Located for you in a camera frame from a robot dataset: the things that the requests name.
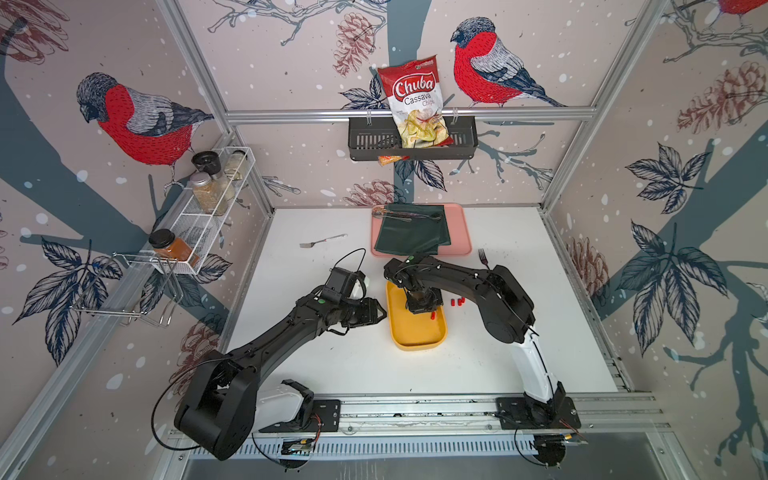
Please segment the yellow plastic storage box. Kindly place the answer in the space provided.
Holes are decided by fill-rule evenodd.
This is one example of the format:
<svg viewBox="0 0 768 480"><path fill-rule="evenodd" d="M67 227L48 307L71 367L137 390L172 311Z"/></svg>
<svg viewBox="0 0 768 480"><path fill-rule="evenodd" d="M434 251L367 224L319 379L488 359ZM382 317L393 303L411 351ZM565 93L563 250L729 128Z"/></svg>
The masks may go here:
<svg viewBox="0 0 768 480"><path fill-rule="evenodd" d="M388 319L391 337L398 348L404 351L427 350L439 346L447 336L443 307L435 313L414 315L406 308L406 294L393 283L386 285Z"/></svg>

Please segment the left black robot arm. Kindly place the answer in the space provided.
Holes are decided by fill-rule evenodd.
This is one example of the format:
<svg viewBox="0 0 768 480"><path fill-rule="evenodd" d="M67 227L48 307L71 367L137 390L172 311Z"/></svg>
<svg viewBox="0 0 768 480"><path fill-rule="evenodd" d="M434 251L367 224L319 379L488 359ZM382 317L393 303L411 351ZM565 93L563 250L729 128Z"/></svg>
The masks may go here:
<svg viewBox="0 0 768 480"><path fill-rule="evenodd" d="M326 282L299 298L289 313L256 339L228 353L214 350L193 370L174 418L177 430L219 460L250 437L263 381L304 344L332 332L376 325L387 315L367 295L361 271L334 267Z"/></svg>

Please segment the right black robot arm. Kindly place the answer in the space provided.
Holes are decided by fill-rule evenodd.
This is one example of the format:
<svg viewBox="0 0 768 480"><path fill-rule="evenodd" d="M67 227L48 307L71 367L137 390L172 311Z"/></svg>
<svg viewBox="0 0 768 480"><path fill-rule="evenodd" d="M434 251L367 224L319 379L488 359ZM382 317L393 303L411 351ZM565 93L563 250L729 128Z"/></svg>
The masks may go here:
<svg viewBox="0 0 768 480"><path fill-rule="evenodd" d="M524 405L537 425L556 420L566 393L548 369L534 331L534 303L504 266L473 269L429 255L393 259L384 266L384 278L406 294L413 314L431 313L442 305L444 291L473 302L486 331L512 346L512 356L524 385Z"/></svg>

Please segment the dark green folded cloth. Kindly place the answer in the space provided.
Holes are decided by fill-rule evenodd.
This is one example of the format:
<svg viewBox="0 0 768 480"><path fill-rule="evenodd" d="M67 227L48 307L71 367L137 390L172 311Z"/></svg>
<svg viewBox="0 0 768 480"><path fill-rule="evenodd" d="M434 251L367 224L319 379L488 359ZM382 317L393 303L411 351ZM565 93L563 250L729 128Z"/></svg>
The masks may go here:
<svg viewBox="0 0 768 480"><path fill-rule="evenodd" d="M441 246L451 244L445 208L442 205L388 204L384 207L394 211L441 213L443 219L416 219L410 222L392 218L380 219L380 230L374 244L376 251L395 256L421 253L436 255Z"/></svg>

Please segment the black plastic fork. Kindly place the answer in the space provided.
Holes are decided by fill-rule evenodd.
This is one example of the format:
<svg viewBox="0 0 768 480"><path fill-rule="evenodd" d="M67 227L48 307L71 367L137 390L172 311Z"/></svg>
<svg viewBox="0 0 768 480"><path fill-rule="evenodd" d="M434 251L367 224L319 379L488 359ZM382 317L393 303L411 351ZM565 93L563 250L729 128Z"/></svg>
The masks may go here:
<svg viewBox="0 0 768 480"><path fill-rule="evenodd" d="M488 261L488 258L487 258L487 255L486 255L486 252L485 252L485 250L484 250L483 248L480 248L480 249L478 250L478 257L479 257L479 259L480 259L480 262L482 263L482 265L483 265L483 266L484 266L486 269L490 269L490 264L489 264L489 261Z"/></svg>

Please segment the pink plastic tray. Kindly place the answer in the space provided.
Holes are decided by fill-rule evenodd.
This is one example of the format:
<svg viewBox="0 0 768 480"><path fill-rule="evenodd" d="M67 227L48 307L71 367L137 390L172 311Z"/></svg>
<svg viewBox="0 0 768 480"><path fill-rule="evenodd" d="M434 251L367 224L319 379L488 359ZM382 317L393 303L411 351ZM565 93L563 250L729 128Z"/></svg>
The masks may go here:
<svg viewBox="0 0 768 480"><path fill-rule="evenodd" d="M436 255L468 255L472 251L472 245L466 219L462 207L458 204L433 204L442 205L445 208L448 222L451 244L441 246ZM374 249L376 236L379 233L381 220L372 217L371 226L371 253L375 256L392 257L395 255L383 254Z"/></svg>

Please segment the silver metal fork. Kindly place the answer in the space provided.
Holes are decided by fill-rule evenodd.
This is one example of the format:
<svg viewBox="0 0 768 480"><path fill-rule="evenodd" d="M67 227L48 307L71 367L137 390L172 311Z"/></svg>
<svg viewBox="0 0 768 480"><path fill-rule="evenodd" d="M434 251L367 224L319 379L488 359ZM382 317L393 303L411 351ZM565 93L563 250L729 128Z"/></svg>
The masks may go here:
<svg viewBox="0 0 768 480"><path fill-rule="evenodd" d="M316 241L302 242L302 243L299 243L299 247L303 248L303 249L310 249L310 248L313 248L314 246L319 245L321 243L326 243L328 241L336 240L336 239L342 239L342 238L345 238L347 236L348 236L348 234L342 233L342 234L333 235L333 236L326 237L326 238L323 238L323 239L320 239L320 240L316 240Z"/></svg>

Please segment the black tongs on tray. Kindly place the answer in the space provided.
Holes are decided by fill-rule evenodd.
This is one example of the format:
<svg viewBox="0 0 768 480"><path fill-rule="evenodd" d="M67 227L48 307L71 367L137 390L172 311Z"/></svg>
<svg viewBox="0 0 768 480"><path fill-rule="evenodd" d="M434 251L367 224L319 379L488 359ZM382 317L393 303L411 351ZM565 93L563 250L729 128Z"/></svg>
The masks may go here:
<svg viewBox="0 0 768 480"><path fill-rule="evenodd" d="M439 221L443 219L443 215L441 213L424 214L417 212L394 211L384 206L373 207L372 217L377 219L392 218L406 222L410 222L416 219L432 221Z"/></svg>

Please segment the left circuit board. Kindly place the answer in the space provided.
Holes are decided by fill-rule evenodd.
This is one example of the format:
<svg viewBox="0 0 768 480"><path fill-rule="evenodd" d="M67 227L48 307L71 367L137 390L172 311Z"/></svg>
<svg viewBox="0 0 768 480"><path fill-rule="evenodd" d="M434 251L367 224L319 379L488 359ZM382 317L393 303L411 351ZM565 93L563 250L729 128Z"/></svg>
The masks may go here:
<svg viewBox="0 0 768 480"><path fill-rule="evenodd" d="M315 439L285 439L280 448L282 457L309 458L315 450Z"/></svg>

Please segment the clear pale spice jar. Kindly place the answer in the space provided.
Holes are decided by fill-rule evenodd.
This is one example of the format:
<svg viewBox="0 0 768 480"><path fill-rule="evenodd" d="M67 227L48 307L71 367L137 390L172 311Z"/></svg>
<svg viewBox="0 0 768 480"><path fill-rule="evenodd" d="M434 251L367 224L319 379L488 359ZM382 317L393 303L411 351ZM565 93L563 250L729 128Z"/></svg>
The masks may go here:
<svg viewBox="0 0 768 480"><path fill-rule="evenodd" d="M232 181L241 181L247 176L248 160L244 150L232 150L224 164L224 173Z"/></svg>

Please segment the silver lid spice jar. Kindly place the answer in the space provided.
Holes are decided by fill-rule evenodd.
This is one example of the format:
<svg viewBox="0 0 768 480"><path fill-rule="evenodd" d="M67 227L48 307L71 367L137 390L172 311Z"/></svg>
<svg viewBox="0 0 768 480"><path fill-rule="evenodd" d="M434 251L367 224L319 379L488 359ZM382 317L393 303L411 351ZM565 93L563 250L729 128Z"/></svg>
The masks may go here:
<svg viewBox="0 0 768 480"><path fill-rule="evenodd" d="M227 212L227 202L219 184L205 172L197 172L190 176L189 184L200 210L213 216L224 216Z"/></svg>

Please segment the orange spice jar black lid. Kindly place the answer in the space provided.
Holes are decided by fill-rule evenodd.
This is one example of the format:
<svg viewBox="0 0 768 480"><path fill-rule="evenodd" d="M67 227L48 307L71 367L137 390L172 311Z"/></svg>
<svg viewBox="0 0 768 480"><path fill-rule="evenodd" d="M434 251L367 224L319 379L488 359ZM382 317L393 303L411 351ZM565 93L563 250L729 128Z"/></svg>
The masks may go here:
<svg viewBox="0 0 768 480"><path fill-rule="evenodd" d="M153 231L149 235L148 242L162 258L186 262L192 267L195 267L199 262L199 257L193 252L192 247L170 229Z"/></svg>

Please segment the Chuba cassava chips bag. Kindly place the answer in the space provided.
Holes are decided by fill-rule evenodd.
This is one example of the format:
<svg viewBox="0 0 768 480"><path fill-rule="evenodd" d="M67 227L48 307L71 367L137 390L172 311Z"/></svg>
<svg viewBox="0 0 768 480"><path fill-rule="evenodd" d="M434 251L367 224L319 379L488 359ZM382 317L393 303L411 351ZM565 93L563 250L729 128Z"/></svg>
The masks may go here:
<svg viewBox="0 0 768 480"><path fill-rule="evenodd" d="M377 70L405 149L453 143L442 115L444 100L435 56Z"/></svg>

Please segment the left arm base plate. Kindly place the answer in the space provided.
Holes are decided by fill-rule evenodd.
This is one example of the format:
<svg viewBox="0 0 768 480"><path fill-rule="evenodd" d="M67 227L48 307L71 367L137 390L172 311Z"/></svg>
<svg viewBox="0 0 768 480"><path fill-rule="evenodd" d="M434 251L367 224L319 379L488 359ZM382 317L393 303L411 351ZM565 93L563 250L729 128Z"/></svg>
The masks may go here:
<svg viewBox="0 0 768 480"><path fill-rule="evenodd" d="M259 430L260 433L325 433L337 432L341 402L339 400L312 400L304 402L290 421L278 422Z"/></svg>

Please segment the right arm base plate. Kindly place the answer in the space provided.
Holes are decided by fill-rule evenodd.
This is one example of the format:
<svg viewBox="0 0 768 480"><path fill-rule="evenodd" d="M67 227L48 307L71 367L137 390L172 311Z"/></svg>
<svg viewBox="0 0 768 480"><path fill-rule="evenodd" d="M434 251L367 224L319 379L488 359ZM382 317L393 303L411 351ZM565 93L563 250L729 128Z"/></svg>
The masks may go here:
<svg viewBox="0 0 768 480"><path fill-rule="evenodd" d="M578 430L582 427L570 397L553 398L547 403L526 396L497 397L495 406L503 430Z"/></svg>

